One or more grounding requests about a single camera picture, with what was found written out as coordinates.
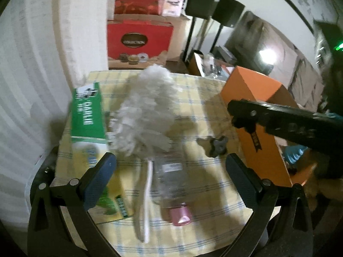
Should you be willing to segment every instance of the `clear plastic bottle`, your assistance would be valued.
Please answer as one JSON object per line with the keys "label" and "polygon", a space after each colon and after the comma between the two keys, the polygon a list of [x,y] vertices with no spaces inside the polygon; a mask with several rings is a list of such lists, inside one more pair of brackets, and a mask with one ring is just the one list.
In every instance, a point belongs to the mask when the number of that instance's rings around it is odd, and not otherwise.
{"label": "clear plastic bottle", "polygon": [[180,153],[166,153],[154,161],[156,187],[160,204],[169,209],[174,226],[183,226],[191,222],[191,212],[187,207],[188,174]]}

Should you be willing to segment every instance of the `pink bottle cap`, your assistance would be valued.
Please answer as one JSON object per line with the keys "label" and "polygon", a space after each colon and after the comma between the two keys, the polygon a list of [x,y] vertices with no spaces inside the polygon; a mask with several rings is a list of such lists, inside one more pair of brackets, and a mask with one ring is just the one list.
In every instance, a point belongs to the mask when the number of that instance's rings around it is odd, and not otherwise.
{"label": "pink bottle cap", "polygon": [[183,226],[191,222],[191,212],[187,206],[171,209],[169,211],[174,226]]}

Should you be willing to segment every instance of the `brown oval label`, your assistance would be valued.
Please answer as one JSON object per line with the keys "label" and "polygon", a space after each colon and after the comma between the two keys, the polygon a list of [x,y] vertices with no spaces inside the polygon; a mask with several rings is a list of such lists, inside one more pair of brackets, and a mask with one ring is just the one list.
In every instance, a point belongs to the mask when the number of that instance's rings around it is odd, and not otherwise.
{"label": "brown oval label", "polygon": [[127,47],[138,48],[146,45],[148,38],[139,33],[127,33],[121,38],[121,43]]}

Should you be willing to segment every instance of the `bright light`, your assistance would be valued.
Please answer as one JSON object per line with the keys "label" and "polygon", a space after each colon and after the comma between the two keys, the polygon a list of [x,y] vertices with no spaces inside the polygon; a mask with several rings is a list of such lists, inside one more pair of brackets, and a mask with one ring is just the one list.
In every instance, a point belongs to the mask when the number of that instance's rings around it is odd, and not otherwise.
{"label": "bright light", "polygon": [[265,49],[260,51],[262,60],[269,65],[274,65],[277,61],[276,53],[271,49]]}
{"label": "bright light", "polygon": [[339,49],[342,49],[343,48],[343,43],[341,43],[337,48],[336,50],[339,50]]}

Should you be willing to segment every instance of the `tablecloth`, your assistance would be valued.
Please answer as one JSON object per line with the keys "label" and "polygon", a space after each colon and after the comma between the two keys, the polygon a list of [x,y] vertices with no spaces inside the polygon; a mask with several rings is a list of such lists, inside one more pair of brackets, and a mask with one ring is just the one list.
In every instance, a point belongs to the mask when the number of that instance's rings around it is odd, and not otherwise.
{"label": "tablecloth", "polygon": [[[139,72],[107,70],[90,73],[87,83],[100,83],[105,115],[119,109],[128,95],[130,78]],[[174,227],[164,212],[161,213],[160,206],[151,201],[148,244],[136,238],[132,218],[99,224],[101,232],[121,256],[179,257],[208,253],[229,245],[252,213],[244,206],[225,170],[225,156],[206,156],[208,139],[225,135],[229,138],[228,152],[237,153],[245,161],[236,130],[220,97],[225,83],[191,75],[172,74],[172,77],[180,91],[177,118],[167,135],[182,143],[192,191],[189,207],[193,221],[183,227]],[[54,185],[65,184],[73,178],[71,152],[69,118],[59,146]],[[117,154],[117,161],[116,173],[120,175],[128,203],[133,206],[140,192],[138,182],[145,162],[120,154]],[[152,197],[156,194],[153,187]],[[66,214],[65,220],[75,243],[84,247]]]}

